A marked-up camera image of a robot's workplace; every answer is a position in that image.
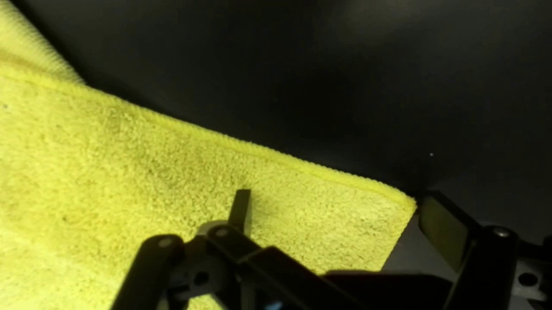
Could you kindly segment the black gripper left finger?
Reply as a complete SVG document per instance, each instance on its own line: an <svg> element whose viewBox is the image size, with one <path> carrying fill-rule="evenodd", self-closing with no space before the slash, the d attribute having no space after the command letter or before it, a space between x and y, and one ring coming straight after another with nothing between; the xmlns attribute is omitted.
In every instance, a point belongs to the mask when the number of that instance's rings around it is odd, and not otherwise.
<svg viewBox="0 0 552 310"><path fill-rule="evenodd" d="M245 233L248 226L250 195L250 190L238 190L227 217L227 223L241 233Z"/></svg>

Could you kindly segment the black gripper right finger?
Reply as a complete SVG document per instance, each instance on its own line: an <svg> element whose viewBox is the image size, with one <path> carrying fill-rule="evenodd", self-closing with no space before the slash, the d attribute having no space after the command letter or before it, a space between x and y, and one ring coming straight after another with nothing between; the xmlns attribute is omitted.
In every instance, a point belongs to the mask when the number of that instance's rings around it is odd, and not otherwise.
<svg viewBox="0 0 552 310"><path fill-rule="evenodd" d="M419 229L453 273L458 273L481 226L439 192L417 198Z"/></svg>

